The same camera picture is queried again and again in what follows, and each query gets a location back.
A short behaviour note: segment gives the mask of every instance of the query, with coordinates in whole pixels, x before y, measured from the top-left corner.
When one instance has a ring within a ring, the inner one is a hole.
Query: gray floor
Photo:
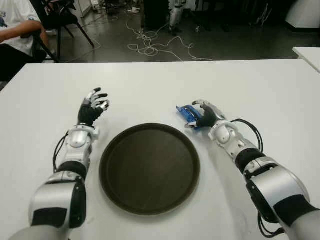
[[[117,17],[89,13],[81,19],[88,35],[99,42],[101,47],[92,52],[91,46],[82,33],[70,26],[75,35],[72,39],[66,31],[62,33],[61,61],[74,63],[123,63],[123,62],[173,62],[179,61],[173,54],[159,52],[157,56],[149,57],[127,48],[129,44],[144,47],[143,41],[126,27],[126,23],[139,29],[140,16],[121,12]],[[285,26],[251,27],[249,25],[232,25],[230,32],[224,32],[219,23],[212,23],[212,30],[195,32],[195,24],[191,19],[183,19],[180,25],[185,44],[194,47],[190,49],[193,56],[213,60],[253,60],[253,59],[293,59],[297,55],[293,47],[320,47],[318,33],[292,33]],[[159,32],[159,38],[152,44],[167,44],[173,37],[164,28]],[[55,48],[56,38],[50,37],[51,47]],[[183,61],[192,61],[188,49],[183,47],[179,39],[172,41],[168,47],[158,47],[175,53]]]

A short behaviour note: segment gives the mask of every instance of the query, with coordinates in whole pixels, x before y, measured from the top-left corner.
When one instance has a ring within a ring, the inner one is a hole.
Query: blue object
[[[177,106],[176,109],[188,123],[196,122],[198,119],[202,118],[202,115],[191,105],[182,107]]]

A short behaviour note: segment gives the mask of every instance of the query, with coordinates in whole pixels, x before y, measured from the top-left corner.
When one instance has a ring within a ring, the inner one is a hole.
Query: white table
[[[71,239],[264,239],[238,169],[210,142],[207,131],[184,129],[175,107],[198,98],[217,105],[230,120],[242,117],[255,124],[265,153],[296,173],[320,207],[320,75],[301,59],[33,64],[0,93],[1,239],[28,226],[30,199],[52,174],[54,148],[77,122],[85,95],[96,87],[109,93],[111,106],[95,123],[101,135],[93,145],[86,180],[87,218]],[[153,217],[119,209],[99,184],[99,162],[108,143],[142,123],[182,131],[201,162],[195,193],[178,209]],[[239,128],[256,143],[250,129]]]
[[[320,47],[294,47],[293,51],[320,73]]]

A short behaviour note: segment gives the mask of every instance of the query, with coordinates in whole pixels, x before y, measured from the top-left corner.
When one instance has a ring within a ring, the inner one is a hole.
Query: black shorts
[[[24,65],[36,62],[33,57],[8,44],[0,44],[0,56],[0,82],[10,81]]]

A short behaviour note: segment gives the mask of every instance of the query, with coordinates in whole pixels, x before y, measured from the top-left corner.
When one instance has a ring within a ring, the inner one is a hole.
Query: brown tray
[[[118,207],[157,215],[185,201],[198,183],[200,161],[191,141],[157,123],[131,127],[116,136],[100,162],[100,183]]]

